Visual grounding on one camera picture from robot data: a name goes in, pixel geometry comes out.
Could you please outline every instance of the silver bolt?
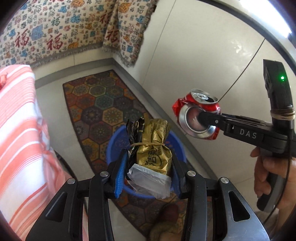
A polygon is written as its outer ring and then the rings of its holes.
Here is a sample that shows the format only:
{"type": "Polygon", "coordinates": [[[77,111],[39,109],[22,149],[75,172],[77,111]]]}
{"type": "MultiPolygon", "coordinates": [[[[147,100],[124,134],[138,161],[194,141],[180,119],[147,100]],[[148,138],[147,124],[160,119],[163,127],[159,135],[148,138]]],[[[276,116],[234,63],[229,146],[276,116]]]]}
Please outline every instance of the silver bolt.
{"type": "Polygon", "coordinates": [[[191,177],[195,177],[196,173],[195,173],[195,171],[188,171],[187,175],[191,176],[191,177]]]}
{"type": "Polygon", "coordinates": [[[227,177],[223,177],[223,178],[221,178],[221,182],[227,184],[227,183],[229,183],[229,180],[227,177]]]}
{"type": "Polygon", "coordinates": [[[101,175],[101,177],[106,177],[106,176],[109,175],[109,172],[107,172],[107,171],[102,171],[102,172],[100,173],[100,175],[101,175]]]}
{"type": "Polygon", "coordinates": [[[69,179],[67,180],[67,183],[68,183],[68,184],[74,184],[74,183],[75,183],[75,179],[74,179],[74,178],[69,178],[69,179]]]}

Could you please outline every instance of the blue basket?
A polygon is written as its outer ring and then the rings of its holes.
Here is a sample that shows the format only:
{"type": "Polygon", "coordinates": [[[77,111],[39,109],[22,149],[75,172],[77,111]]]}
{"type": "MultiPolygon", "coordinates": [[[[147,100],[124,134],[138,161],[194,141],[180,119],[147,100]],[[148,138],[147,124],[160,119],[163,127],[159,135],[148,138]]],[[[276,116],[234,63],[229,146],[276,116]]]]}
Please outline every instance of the blue basket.
{"type": "MultiPolygon", "coordinates": [[[[165,141],[165,145],[168,148],[173,149],[175,151],[175,154],[179,161],[186,162],[185,151],[182,146],[182,143],[172,131],[169,132],[169,135],[165,141]]],[[[109,141],[107,152],[106,152],[107,164],[109,165],[110,162],[116,161],[123,148],[129,149],[130,147],[131,146],[130,146],[128,135],[126,132],[126,127],[123,125],[115,131],[115,133],[113,134],[113,136],[109,141]]],[[[137,196],[139,198],[155,198],[154,196],[135,193],[134,190],[132,190],[126,185],[123,186],[123,189],[127,193],[133,196],[137,196]]]]}

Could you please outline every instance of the hexagon patterned rug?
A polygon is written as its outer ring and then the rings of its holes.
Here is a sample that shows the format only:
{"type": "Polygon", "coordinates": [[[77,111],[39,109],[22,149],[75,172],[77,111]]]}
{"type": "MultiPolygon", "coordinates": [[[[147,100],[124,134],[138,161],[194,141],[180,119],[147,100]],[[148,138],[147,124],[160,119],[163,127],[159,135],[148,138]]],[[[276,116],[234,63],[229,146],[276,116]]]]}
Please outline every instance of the hexagon patterned rug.
{"type": "MultiPolygon", "coordinates": [[[[107,169],[106,148],[112,134],[128,119],[134,121],[147,110],[113,70],[70,81],[63,84],[63,88],[84,155],[94,173],[100,173],[107,169]]],[[[123,191],[114,200],[127,220],[145,237],[161,208],[169,202],[179,207],[179,232],[183,228],[187,200],[179,200],[173,192],[166,199],[140,199],[123,191]]]]}

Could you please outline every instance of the clear plastic bag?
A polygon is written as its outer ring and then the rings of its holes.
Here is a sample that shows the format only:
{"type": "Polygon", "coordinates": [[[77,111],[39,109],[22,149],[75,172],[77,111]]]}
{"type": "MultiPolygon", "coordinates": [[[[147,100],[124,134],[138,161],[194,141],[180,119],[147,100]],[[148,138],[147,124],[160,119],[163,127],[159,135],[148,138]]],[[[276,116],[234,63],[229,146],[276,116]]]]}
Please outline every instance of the clear plastic bag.
{"type": "Polygon", "coordinates": [[[167,175],[134,164],[128,172],[128,177],[131,179],[128,183],[136,193],[152,195],[155,198],[170,196],[171,178],[167,175]]]}

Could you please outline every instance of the gold bag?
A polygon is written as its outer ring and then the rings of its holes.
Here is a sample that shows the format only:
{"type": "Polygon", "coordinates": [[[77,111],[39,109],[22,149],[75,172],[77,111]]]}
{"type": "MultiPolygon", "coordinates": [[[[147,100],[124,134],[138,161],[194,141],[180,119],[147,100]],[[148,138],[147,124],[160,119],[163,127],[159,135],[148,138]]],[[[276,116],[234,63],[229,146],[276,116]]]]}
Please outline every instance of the gold bag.
{"type": "Polygon", "coordinates": [[[150,120],[144,114],[145,125],[142,134],[142,143],[137,150],[137,164],[149,168],[153,171],[169,175],[172,165],[172,153],[164,146],[164,142],[170,131],[170,124],[164,119],[150,120]]]}

